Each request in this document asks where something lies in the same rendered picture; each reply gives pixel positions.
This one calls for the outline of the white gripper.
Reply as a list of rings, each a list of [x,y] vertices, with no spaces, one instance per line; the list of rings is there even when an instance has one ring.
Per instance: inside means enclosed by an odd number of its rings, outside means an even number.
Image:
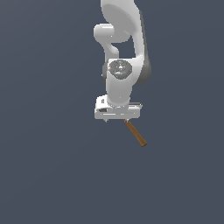
[[[111,119],[124,119],[127,123],[130,119],[140,116],[140,110],[143,107],[142,103],[130,102],[126,109],[115,108],[108,104],[107,98],[106,94],[96,98],[94,108],[95,119],[102,119],[105,123]]]

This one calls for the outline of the brown wooden stick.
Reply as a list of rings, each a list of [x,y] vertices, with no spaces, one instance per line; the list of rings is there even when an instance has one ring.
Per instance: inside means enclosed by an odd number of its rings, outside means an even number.
[[[124,122],[124,123],[130,130],[130,132],[134,135],[136,140],[140,143],[140,145],[142,147],[144,147],[147,144],[147,142],[144,140],[144,138],[141,136],[141,134],[137,131],[137,129],[133,126],[133,124],[130,121]]]

